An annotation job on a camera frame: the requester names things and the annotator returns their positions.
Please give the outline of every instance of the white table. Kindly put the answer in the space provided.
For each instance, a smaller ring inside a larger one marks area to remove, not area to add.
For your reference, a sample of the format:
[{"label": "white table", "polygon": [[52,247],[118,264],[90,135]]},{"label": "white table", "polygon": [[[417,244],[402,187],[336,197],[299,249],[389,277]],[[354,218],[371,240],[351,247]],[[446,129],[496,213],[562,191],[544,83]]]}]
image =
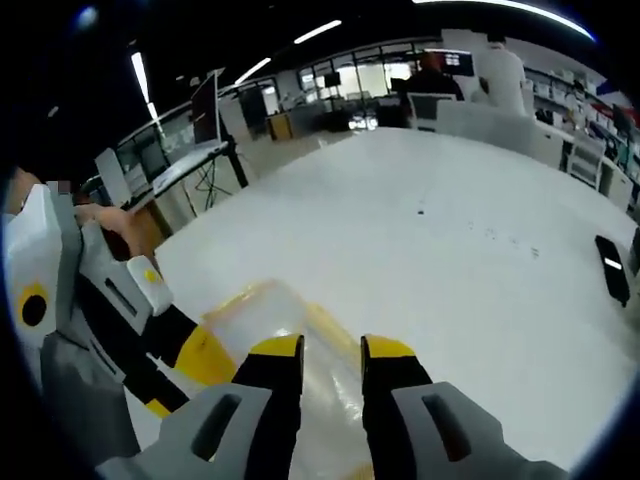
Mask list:
[{"label": "white table", "polygon": [[211,162],[217,155],[227,148],[228,142],[214,144],[204,143],[196,145],[193,150],[173,163],[168,169],[153,180],[153,193],[159,197],[172,186],[200,167]]},{"label": "white table", "polygon": [[281,168],[157,253],[192,318],[281,279],[355,338],[406,342],[513,448],[570,468],[636,368],[594,244],[633,232],[606,198],[528,157],[379,128]]}]

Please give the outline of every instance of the computer monitor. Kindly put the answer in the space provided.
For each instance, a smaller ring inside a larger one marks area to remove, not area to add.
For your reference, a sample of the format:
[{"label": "computer monitor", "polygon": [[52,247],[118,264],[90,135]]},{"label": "computer monitor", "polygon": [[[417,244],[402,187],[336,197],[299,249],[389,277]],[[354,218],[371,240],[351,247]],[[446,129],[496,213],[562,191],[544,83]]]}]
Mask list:
[{"label": "computer monitor", "polygon": [[194,142],[220,141],[217,72],[207,78],[191,96],[191,111]]},{"label": "computer monitor", "polygon": [[445,50],[437,53],[441,58],[442,73],[473,77],[473,56],[470,52]]},{"label": "computer monitor", "polygon": [[337,87],[340,83],[340,72],[328,73],[324,76],[325,88]]}]

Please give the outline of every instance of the person's hand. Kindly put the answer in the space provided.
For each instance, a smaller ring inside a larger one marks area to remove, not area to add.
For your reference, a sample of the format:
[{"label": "person's hand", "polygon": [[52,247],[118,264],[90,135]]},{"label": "person's hand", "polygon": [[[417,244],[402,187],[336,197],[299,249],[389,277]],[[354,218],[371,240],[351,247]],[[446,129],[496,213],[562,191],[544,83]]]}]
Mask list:
[{"label": "person's hand", "polygon": [[31,188],[39,183],[42,182],[32,173],[16,168],[9,182],[9,195],[4,205],[4,211],[11,215],[19,214]]},{"label": "person's hand", "polygon": [[153,256],[153,251],[144,241],[140,229],[135,225],[133,215],[117,207],[102,207],[95,203],[76,205],[76,221],[82,226],[89,220],[95,220],[109,232],[115,233],[126,243],[129,249],[129,257],[144,255],[158,270],[158,264]]}]

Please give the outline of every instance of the ceiling light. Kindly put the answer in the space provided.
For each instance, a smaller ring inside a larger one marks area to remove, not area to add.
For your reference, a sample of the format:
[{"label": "ceiling light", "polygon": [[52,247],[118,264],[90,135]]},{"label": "ceiling light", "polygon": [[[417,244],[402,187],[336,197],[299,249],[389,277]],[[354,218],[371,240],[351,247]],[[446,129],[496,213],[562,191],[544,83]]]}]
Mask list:
[{"label": "ceiling light", "polygon": [[138,85],[140,85],[140,90],[142,90],[144,102],[149,103],[149,87],[147,86],[147,76],[144,73],[144,64],[142,63],[142,55],[140,55],[140,52],[131,55],[131,63],[133,63],[133,69],[136,71]]},{"label": "ceiling light", "polygon": [[329,22],[326,25],[316,28],[315,30],[311,30],[309,33],[305,33],[303,36],[296,38],[293,43],[296,45],[309,40],[311,37],[315,37],[316,35],[320,35],[322,32],[326,32],[327,30],[331,30],[332,28],[337,27],[342,24],[341,20],[334,20],[333,22]]},{"label": "ceiling light", "polygon": [[96,7],[85,7],[78,13],[76,25],[81,30],[86,30],[96,23],[97,20],[98,10],[96,10]]},{"label": "ceiling light", "polygon": [[151,118],[153,118],[156,122],[158,121],[158,112],[156,111],[156,106],[151,103],[147,103],[147,108],[149,109],[149,113],[151,114]]},{"label": "ceiling light", "polygon": [[256,63],[253,67],[251,67],[249,70],[247,70],[247,72],[244,75],[242,75],[238,80],[233,82],[233,84],[234,85],[240,85],[242,82],[244,82],[247,78],[249,78],[251,75],[253,75],[258,70],[260,70],[262,67],[264,67],[270,61],[271,61],[271,59],[269,57],[263,58],[258,63]]},{"label": "ceiling light", "polygon": [[549,12],[547,10],[543,10],[538,7],[534,7],[532,5],[527,5],[526,3],[513,2],[511,0],[413,0],[413,3],[453,3],[453,2],[466,2],[466,3],[487,3],[490,5],[500,5],[503,7],[517,8],[519,10],[524,10],[526,12],[535,13],[536,15],[540,15],[542,17],[546,17],[555,22],[561,23],[562,25],[569,27],[575,30],[578,33],[581,33],[585,37],[590,38],[595,41],[593,35],[591,35],[587,30],[578,25],[577,23],[572,22],[571,20],[567,20],[564,17],[561,17],[558,14]]}]

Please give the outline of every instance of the white cabinet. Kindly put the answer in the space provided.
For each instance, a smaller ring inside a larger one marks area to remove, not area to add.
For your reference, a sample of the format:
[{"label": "white cabinet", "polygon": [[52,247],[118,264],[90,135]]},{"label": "white cabinet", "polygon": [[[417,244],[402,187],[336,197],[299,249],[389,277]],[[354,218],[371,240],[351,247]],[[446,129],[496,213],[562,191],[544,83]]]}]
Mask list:
[{"label": "white cabinet", "polygon": [[602,177],[598,190],[620,210],[626,212],[631,199],[633,183],[615,165],[602,162],[601,168]]}]

